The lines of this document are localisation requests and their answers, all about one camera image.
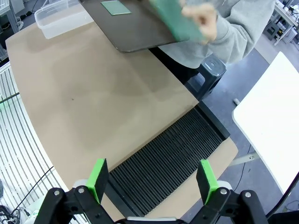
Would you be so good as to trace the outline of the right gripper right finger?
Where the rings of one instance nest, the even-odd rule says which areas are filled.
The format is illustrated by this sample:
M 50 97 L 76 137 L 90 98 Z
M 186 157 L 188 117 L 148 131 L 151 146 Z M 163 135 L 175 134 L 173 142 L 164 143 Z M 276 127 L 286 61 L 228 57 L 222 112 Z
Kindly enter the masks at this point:
M 256 192 L 244 190 L 237 194 L 220 187 L 208 160 L 199 162 L 196 180 L 203 207 L 190 223 L 215 224 L 220 217 L 229 217 L 234 224 L 268 223 Z

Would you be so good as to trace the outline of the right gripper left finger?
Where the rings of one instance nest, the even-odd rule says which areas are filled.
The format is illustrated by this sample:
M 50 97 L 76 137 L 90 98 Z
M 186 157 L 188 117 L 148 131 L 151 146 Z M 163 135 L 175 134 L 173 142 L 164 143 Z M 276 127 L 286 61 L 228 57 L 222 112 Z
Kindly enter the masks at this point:
M 109 172 L 106 159 L 98 159 L 85 185 L 65 192 L 51 188 L 38 211 L 36 224 L 69 224 L 75 215 L 83 214 L 91 224 L 111 224 L 112 218 L 100 204 Z

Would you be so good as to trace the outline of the person's left hand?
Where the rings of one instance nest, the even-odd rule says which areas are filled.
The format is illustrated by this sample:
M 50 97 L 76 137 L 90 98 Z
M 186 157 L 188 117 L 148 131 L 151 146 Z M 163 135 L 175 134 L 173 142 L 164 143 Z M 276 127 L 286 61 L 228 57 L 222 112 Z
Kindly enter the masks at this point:
M 182 4 L 181 13 L 183 16 L 192 19 L 193 22 L 198 26 L 198 30 L 202 34 L 202 40 L 200 40 L 202 45 L 206 45 L 216 39 L 218 14 L 212 4 Z

